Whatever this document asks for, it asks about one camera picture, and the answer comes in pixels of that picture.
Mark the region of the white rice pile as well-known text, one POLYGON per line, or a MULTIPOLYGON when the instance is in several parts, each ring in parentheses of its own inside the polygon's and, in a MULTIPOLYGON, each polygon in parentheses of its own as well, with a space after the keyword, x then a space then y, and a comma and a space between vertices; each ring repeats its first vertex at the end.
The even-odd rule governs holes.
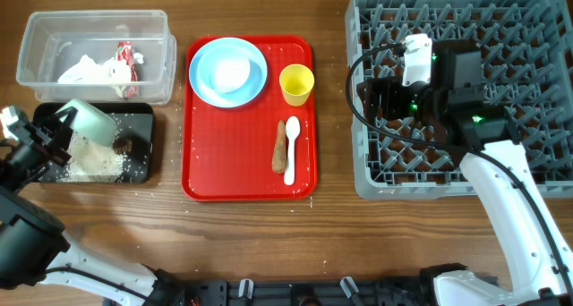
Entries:
POLYGON ((71 156, 57 178, 62 183, 113 183, 124 170, 125 155, 75 132, 67 150, 71 156))

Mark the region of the red snack wrapper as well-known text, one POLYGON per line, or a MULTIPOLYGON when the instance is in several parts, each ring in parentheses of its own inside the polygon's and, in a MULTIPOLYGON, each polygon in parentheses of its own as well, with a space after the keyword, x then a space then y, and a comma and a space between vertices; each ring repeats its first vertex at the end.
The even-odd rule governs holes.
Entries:
POLYGON ((118 81, 122 83, 122 86, 120 86, 117 91, 118 96, 123 99, 137 97, 139 95, 139 88, 133 86, 132 82, 137 82, 138 76, 135 69, 132 43, 130 41, 120 41, 118 43, 115 59, 117 65, 114 74, 118 81))

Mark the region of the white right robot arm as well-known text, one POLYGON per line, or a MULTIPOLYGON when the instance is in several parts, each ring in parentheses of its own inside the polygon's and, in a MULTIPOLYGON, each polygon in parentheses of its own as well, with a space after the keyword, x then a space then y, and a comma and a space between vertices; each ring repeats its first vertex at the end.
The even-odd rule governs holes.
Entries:
POLYGON ((507 291, 462 266, 429 268, 429 303, 571 304, 572 251, 538 191, 515 122, 504 106, 484 99, 477 45, 415 34, 394 49, 405 61, 402 76, 366 81, 358 119, 373 129, 377 117, 413 117, 433 128, 433 148, 461 155, 460 170, 487 213, 512 283, 507 291))

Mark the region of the brown food scrap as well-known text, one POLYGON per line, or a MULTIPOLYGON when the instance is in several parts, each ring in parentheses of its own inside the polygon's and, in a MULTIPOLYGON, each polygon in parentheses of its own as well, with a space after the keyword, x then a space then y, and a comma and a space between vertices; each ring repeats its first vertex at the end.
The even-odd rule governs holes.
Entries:
POLYGON ((117 155, 129 155, 133 150, 133 141, 127 138, 118 139, 114 142, 112 149, 117 155))

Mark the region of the brown food stick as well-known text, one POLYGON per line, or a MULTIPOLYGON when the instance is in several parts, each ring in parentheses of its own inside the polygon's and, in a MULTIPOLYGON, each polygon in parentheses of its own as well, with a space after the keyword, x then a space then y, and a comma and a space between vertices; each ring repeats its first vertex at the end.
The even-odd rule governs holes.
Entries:
POLYGON ((286 124, 280 120, 278 122, 277 137, 275 140, 272 156, 272 171, 276 174, 283 174, 287 170, 287 135, 286 124))

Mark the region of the yellow plastic cup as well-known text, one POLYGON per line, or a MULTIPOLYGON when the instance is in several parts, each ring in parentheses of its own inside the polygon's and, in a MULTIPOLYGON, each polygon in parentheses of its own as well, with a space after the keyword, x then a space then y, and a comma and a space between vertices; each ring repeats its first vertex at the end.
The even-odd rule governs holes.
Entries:
POLYGON ((312 70, 302 64, 290 64, 279 75, 279 85, 284 100, 290 106, 302 106, 314 87, 312 70))

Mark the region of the green bowl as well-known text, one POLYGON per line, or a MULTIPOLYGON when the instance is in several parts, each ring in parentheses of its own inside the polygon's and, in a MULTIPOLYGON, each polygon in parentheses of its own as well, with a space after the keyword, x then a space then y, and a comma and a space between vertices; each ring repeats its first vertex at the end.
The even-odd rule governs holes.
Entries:
POLYGON ((110 116, 80 99, 69 101, 56 112, 69 106, 77 109, 77 115, 71 125, 73 131, 101 146, 113 145, 117 125, 110 116))

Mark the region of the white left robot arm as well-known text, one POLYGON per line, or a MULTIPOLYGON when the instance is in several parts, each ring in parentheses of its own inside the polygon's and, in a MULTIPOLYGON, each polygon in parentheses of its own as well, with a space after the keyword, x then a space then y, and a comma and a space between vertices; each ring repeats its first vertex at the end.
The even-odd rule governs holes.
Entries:
POLYGON ((74 99, 35 122, 18 106, 1 112, 1 286, 65 285, 103 297, 106 305, 184 305, 185 289, 162 269, 97 254, 77 243, 52 214, 20 191, 52 164, 64 166, 74 132, 100 145, 115 138, 115 121, 74 99))

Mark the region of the light blue plate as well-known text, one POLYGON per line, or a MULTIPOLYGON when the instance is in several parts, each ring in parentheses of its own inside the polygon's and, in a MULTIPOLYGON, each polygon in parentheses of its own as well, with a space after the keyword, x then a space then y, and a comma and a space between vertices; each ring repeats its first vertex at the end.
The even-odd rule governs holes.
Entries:
POLYGON ((189 80, 193 92, 209 105, 234 108, 246 105, 263 90, 268 77, 267 61, 253 43, 242 38, 216 38, 208 42, 192 57, 189 80), (244 57, 250 61, 251 71, 246 83, 228 93, 216 92, 211 84, 214 63, 222 58, 244 57))

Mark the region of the light blue bowl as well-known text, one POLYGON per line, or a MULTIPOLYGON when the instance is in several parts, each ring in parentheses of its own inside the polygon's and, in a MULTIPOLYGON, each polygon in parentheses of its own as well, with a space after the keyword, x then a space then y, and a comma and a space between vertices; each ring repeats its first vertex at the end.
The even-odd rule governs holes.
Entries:
POLYGON ((250 61, 244 57, 222 58, 214 63, 211 84, 218 93, 228 93, 242 87, 250 76, 250 61))

